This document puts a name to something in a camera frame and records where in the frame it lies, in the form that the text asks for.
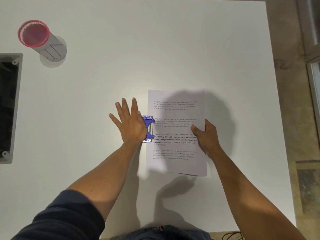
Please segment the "sheet of paper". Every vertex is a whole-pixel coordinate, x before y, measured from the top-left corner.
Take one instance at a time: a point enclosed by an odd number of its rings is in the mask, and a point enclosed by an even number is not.
[[[146,169],[207,175],[206,156],[190,126],[205,129],[205,90],[148,90],[155,138],[146,145]]]

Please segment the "person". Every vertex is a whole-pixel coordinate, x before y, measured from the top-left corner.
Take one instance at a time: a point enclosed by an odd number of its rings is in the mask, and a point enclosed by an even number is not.
[[[126,175],[147,129],[132,100],[131,113],[126,100],[116,102],[120,121],[109,114],[118,127],[123,144],[96,168],[62,191],[33,222],[13,237],[14,240],[99,239],[105,221],[125,183]],[[238,169],[219,144],[216,127],[205,121],[205,131],[191,130],[201,149],[214,162],[226,198],[246,240],[305,239],[300,231]],[[118,239],[210,239],[201,230],[180,230],[174,226],[145,228]]]

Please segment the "right hand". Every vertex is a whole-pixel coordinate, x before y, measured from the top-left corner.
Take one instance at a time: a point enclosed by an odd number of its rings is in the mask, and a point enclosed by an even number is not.
[[[223,152],[219,140],[217,128],[208,120],[205,120],[205,131],[191,125],[191,131],[197,137],[200,148],[208,155],[213,157],[215,153]]]

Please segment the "left hand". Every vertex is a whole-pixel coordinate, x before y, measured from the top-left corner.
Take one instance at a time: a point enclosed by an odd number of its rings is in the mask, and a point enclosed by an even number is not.
[[[115,103],[115,106],[121,122],[111,113],[109,117],[118,127],[123,142],[140,144],[147,136],[147,127],[140,111],[138,111],[137,100],[132,99],[131,114],[124,98],[122,99],[122,107],[118,102]]]

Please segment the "dark blue sleeve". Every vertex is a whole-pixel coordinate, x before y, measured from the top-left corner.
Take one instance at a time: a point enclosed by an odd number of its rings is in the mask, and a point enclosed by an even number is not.
[[[102,215],[83,194],[64,190],[12,240],[98,240],[104,227]]]

